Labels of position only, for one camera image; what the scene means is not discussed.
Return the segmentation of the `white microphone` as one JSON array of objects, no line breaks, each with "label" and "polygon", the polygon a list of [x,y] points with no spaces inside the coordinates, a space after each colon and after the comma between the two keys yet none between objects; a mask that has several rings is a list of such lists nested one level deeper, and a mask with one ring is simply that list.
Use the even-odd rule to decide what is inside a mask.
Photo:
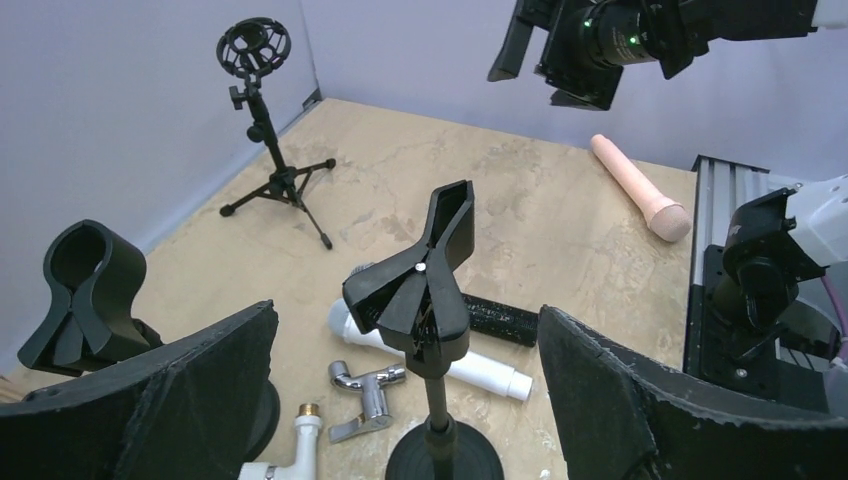
[{"label": "white microphone", "polygon": [[[341,298],[331,304],[326,324],[330,331],[345,343],[381,350],[399,358],[405,357],[402,351],[385,345],[377,331],[362,334]],[[463,358],[453,362],[447,375],[490,393],[521,402],[528,400],[534,382],[531,376],[513,366],[473,351],[468,351]]]}]

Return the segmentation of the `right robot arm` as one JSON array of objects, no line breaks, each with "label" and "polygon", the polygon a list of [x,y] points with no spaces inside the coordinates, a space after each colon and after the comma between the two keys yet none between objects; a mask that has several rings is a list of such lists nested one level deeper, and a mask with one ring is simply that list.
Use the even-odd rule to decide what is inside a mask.
[{"label": "right robot arm", "polygon": [[534,73],[588,146],[735,152],[785,174],[847,169],[843,1],[508,1],[491,83]]}]

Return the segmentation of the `black microphone silver grille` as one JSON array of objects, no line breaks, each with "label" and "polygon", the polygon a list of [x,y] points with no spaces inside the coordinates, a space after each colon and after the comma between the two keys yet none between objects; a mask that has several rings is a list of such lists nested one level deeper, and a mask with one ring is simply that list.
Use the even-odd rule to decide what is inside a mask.
[{"label": "black microphone silver grille", "polygon": [[372,264],[342,284],[342,298],[362,333],[413,354],[437,348],[461,356],[471,332],[520,346],[536,344],[535,312],[463,293],[443,265],[419,261],[408,270]]}]

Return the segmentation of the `beige pink microphone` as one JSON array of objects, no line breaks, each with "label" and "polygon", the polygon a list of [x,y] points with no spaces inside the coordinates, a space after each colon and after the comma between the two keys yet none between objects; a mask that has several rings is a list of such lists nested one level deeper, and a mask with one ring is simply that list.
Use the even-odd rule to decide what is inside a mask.
[{"label": "beige pink microphone", "polygon": [[640,210],[652,233],[675,243],[691,231],[693,219],[683,205],[663,194],[611,140],[595,134],[590,147]]}]

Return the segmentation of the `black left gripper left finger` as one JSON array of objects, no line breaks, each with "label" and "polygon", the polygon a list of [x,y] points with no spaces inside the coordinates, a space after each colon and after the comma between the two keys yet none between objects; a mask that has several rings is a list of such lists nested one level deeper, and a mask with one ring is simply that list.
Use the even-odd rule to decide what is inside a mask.
[{"label": "black left gripper left finger", "polygon": [[5,479],[234,479],[269,443],[278,326],[260,301],[1,408]]}]

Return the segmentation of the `black round-base mic stand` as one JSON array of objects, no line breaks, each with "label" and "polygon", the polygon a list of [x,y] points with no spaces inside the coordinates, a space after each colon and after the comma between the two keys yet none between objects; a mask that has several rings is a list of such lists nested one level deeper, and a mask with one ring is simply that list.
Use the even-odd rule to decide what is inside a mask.
[{"label": "black round-base mic stand", "polygon": [[[141,251],[105,225],[83,220],[67,228],[45,255],[51,302],[19,350],[21,363],[65,382],[170,344],[132,314],[146,272]],[[265,393],[280,417],[270,379]]]}]

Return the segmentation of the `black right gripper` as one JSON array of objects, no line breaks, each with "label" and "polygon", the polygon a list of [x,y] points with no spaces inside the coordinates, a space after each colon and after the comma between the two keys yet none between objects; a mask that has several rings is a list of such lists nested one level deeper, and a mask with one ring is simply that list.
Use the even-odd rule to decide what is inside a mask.
[{"label": "black right gripper", "polygon": [[549,1],[517,0],[487,81],[515,79],[534,29],[548,29],[535,73],[554,88],[550,104],[608,111],[624,67],[656,60],[651,27],[641,1],[560,1],[550,21]]}]

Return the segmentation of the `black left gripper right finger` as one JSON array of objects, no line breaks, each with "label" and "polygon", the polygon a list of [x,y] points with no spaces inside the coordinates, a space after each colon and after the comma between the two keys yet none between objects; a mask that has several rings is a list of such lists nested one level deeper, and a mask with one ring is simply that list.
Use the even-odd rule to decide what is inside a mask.
[{"label": "black left gripper right finger", "polygon": [[538,348],[572,479],[843,479],[847,421],[728,390],[559,308]]}]

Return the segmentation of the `black tripod mic stand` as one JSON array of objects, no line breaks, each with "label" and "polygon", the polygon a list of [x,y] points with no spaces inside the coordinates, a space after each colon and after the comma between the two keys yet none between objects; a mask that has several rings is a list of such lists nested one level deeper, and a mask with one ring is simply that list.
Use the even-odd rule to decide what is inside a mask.
[{"label": "black tripod mic stand", "polygon": [[285,26],[269,17],[252,17],[230,27],[219,39],[216,57],[230,75],[243,81],[243,86],[231,86],[229,96],[233,107],[247,107],[253,123],[246,130],[249,140],[267,147],[275,170],[268,181],[219,210],[223,217],[232,216],[238,208],[256,198],[288,204],[303,211],[328,250],[333,248],[329,236],[321,229],[303,200],[305,187],[312,175],[320,170],[332,170],[336,160],[297,168],[285,163],[267,104],[262,96],[262,79],[282,67],[291,50],[291,38]]}]

